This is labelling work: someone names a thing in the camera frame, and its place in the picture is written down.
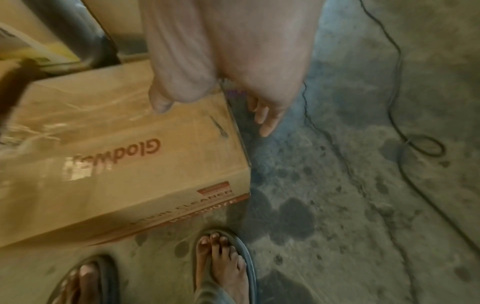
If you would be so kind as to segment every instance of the electrical cord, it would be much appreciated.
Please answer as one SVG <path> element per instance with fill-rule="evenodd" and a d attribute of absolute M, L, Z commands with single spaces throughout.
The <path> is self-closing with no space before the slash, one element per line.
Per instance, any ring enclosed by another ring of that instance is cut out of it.
<path fill-rule="evenodd" d="M 449 226 L 467 243 L 470 249 L 472 249 L 478 256 L 480 256 L 480 248 L 478 247 L 478 245 L 475 244 L 475 242 L 455 223 L 455 221 L 452 220 L 447 214 L 445 214 L 445 212 L 443 212 L 443 210 L 440 209 L 437 206 L 437 204 L 432 201 L 432 199 L 430 199 L 422 190 L 420 190 L 420 188 L 418 188 L 415 185 L 415 183 L 408 177 L 408 175 L 404 171 L 404 156 L 406 154 L 406 151 L 408 150 L 408 147 L 412 147 L 422 155 L 426 155 L 433 158 L 439 158 L 444 156 L 447 152 L 447 149 L 440 140 L 432 136 L 413 135 L 408 137 L 407 135 L 405 135 L 405 133 L 402 132 L 402 130 L 398 127 L 397 123 L 395 122 L 395 119 L 393 118 L 393 115 L 392 115 L 392 109 L 395 105 L 395 102 L 397 101 L 397 98 L 400 92 L 400 87 L 402 84 L 401 78 L 402 78 L 402 68 L 403 68 L 403 62 L 404 62 L 402 57 L 402 50 L 400 46 L 396 43 L 396 41 L 392 38 L 392 36 L 388 33 L 384 24 L 367 10 L 364 4 L 364 0 L 359 0 L 359 2 L 360 2 L 361 8 L 363 9 L 363 12 L 380 27 L 384 36 L 395 47 L 396 52 L 398 54 L 396 66 L 395 66 L 395 73 L 394 73 L 394 87 L 391 92 L 390 98 L 388 100 L 388 106 L 387 106 L 386 112 L 392 127 L 395 129 L 395 131 L 403 141 L 403 144 L 398 149 L 398 155 L 396 160 L 400 175 L 402 176 L 404 181 L 407 183 L 407 185 L 410 186 L 431 208 L 433 208 L 435 212 L 437 212 L 440 215 L 440 217 L 443 220 L 445 220 L 445 222 L 447 222 Z M 308 122 L 309 123 L 308 126 L 314 129 L 315 131 L 324 133 L 320 128 L 318 128 L 315 125 L 315 123 L 313 123 L 312 118 L 308 113 L 308 102 L 307 102 L 307 98 L 305 97 L 305 92 L 307 91 L 308 87 L 305 81 L 303 82 L 303 85 L 305 86 L 305 89 L 303 90 L 301 95 L 304 100 L 304 113 L 303 113 L 304 122 L 306 125 L 308 125 L 307 124 Z M 424 148 L 419 147 L 417 144 L 415 144 L 415 142 L 418 142 L 419 140 L 429 141 L 433 143 L 435 146 L 437 146 L 437 151 L 428 151 Z"/>

